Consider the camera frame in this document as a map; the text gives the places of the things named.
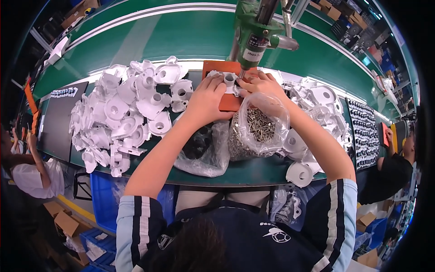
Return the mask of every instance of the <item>forearm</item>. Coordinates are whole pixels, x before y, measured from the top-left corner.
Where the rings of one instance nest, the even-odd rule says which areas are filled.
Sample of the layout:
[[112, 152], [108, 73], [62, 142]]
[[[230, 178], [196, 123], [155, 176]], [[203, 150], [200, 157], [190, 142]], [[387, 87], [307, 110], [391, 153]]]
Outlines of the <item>forearm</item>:
[[304, 140], [327, 177], [327, 183], [341, 178], [355, 181], [355, 170], [346, 151], [332, 135], [291, 100], [285, 102], [290, 125]]
[[37, 150], [32, 150], [31, 149], [30, 152], [31, 152], [31, 154], [33, 156], [33, 160], [35, 161], [36, 169], [41, 174], [42, 187], [44, 189], [46, 189], [46, 188], [50, 187], [51, 180], [50, 180], [50, 176], [48, 175], [47, 170], [45, 169], [45, 164], [42, 161], [42, 158], [39, 155]]
[[188, 118], [180, 118], [133, 172], [124, 195], [142, 195], [156, 199], [175, 159], [196, 130]]

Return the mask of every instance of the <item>yellow floor stripe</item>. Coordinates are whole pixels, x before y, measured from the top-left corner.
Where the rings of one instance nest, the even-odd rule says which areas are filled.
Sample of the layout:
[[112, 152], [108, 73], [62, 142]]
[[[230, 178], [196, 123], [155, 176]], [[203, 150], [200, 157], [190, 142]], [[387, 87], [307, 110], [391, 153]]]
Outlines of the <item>yellow floor stripe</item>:
[[77, 206], [76, 204], [74, 204], [73, 202], [69, 201], [68, 199], [66, 199], [63, 195], [58, 195], [57, 198], [62, 201], [63, 203], [65, 203], [65, 205], [67, 205], [68, 207], [70, 207], [71, 209], [75, 210], [76, 212], [78, 212], [79, 214], [81, 214], [82, 216], [86, 217], [87, 219], [91, 220], [92, 222], [97, 222], [95, 220], [95, 215], [91, 214], [90, 212], [84, 210], [83, 208]]

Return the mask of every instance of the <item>hand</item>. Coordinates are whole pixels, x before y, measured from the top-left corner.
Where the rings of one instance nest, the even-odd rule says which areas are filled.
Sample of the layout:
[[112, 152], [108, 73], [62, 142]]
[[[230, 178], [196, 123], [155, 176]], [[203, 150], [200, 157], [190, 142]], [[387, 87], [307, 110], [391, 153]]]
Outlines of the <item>hand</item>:
[[244, 90], [241, 90], [240, 95], [246, 97], [251, 93], [262, 93], [265, 95], [273, 94], [281, 102], [289, 100], [281, 85], [276, 82], [275, 78], [271, 74], [265, 74], [262, 71], [252, 70], [246, 73], [245, 77], [250, 82], [244, 82], [240, 78], [237, 78], [237, 83]]
[[33, 134], [32, 132], [28, 131], [27, 132], [27, 141], [26, 142], [27, 142], [27, 146], [28, 146], [28, 148], [29, 148], [29, 150], [31, 152], [34, 152], [34, 151], [37, 150], [36, 149], [37, 139], [36, 139], [35, 134]]
[[12, 135], [13, 135], [13, 142], [18, 142], [18, 136], [17, 136], [17, 132], [15, 131], [15, 128], [12, 128]]
[[234, 112], [219, 110], [219, 103], [226, 90], [223, 75], [206, 77], [193, 92], [182, 118], [188, 118], [196, 129], [216, 120], [230, 119]]
[[385, 131], [385, 134], [387, 136], [388, 143], [392, 143], [393, 142], [393, 131], [391, 129], [387, 128], [387, 130]]

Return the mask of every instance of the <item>bag of screws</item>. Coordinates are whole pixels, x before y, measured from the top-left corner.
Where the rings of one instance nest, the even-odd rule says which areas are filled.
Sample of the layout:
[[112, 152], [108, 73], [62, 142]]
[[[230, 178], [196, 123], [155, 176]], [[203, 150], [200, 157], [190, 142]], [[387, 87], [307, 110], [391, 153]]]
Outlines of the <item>bag of screws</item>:
[[282, 148], [289, 125], [288, 111], [277, 97], [249, 95], [231, 122], [230, 161], [272, 156]]

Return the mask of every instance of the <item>black shirt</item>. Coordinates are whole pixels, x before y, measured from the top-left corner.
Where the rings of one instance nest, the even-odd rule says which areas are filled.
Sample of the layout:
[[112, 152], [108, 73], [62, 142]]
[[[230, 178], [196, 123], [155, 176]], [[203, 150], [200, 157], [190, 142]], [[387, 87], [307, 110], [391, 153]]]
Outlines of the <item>black shirt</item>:
[[360, 204], [371, 204], [394, 196], [410, 182], [412, 170], [411, 163], [397, 153], [391, 158], [385, 157], [381, 170], [374, 167], [369, 173], [359, 198]]

